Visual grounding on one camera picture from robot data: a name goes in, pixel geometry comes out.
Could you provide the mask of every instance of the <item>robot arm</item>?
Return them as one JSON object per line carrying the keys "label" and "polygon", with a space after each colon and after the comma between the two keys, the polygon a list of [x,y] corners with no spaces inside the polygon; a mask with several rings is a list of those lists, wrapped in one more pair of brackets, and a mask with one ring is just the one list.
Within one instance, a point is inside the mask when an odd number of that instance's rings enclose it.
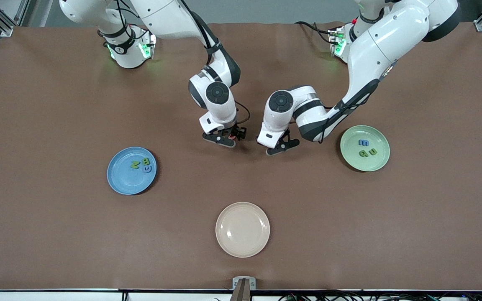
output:
{"label": "robot arm", "polygon": [[59,4],[72,21],[98,27],[111,56],[124,68],[138,67],[151,57],[146,49],[155,43],[155,36],[198,38],[206,48],[208,61],[199,74],[189,80],[189,92],[199,107],[208,110],[200,118],[203,137],[227,147],[235,146],[235,138],[244,139],[246,129],[237,126],[237,109],[230,91],[230,87],[239,82],[241,70],[201,17],[192,12],[184,0],[131,0],[149,29],[145,32],[128,25],[119,11],[107,8],[112,1],[59,0]]}
{"label": "robot arm", "polygon": [[312,97],[313,88],[309,92],[306,89],[304,96],[296,95],[304,101],[293,102],[291,107],[282,109],[285,111],[281,114],[287,113],[280,115],[282,118],[276,116],[272,102],[268,101],[258,136],[258,142],[269,147],[267,154],[276,153],[281,147],[278,144],[287,128],[283,118],[288,116],[295,119],[304,139],[322,142],[342,120],[367,101],[396,61],[425,38],[431,28],[429,17],[430,11],[422,2],[401,0],[388,15],[359,36],[348,53],[349,89],[329,111],[319,98]]}
{"label": "robot arm", "polygon": [[206,48],[208,61],[189,80],[189,92],[207,113],[200,118],[203,138],[226,147],[234,139],[245,138],[245,128],[237,126],[237,109],[230,87],[239,82],[241,70],[219,39],[199,15],[183,0],[132,0],[146,27],[158,38],[198,38]]}
{"label": "robot arm", "polygon": [[[354,0],[360,7],[358,18],[331,33],[331,41],[337,45],[331,45],[333,55],[348,62],[350,46],[372,25],[380,21],[390,13],[392,6],[401,0]],[[446,36],[459,24],[457,0],[427,0],[418,4],[427,7],[429,33],[423,38],[423,42],[432,42]]]}
{"label": "robot arm", "polygon": [[118,65],[128,69],[138,67],[151,57],[149,48],[155,43],[155,37],[138,26],[129,25],[126,19],[121,19],[119,11],[107,8],[111,1],[59,0],[59,5],[75,23],[98,28]]}

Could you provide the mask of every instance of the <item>brown tablecloth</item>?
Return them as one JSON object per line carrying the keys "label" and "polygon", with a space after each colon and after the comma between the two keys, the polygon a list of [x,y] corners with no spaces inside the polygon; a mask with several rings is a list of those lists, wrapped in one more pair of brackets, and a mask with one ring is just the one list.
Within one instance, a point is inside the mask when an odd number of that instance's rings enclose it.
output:
{"label": "brown tablecloth", "polygon": [[[299,25],[212,29],[252,111],[234,149],[201,137],[205,111],[187,91],[206,59],[196,39],[159,40],[134,70],[94,28],[19,27],[1,40],[0,288],[222,288],[250,275],[261,289],[482,290],[482,33],[462,23],[419,44],[322,145],[268,157],[255,137],[269,95],[310,84],[334,105],[347,68]],[[357,124],[390,141],[382,170],[341,158],[340,134]],[[159,177],[122,196],[105,170],[132,145],[155,154]],[[214,233],[241,201],[271,224],[247,259]]]}

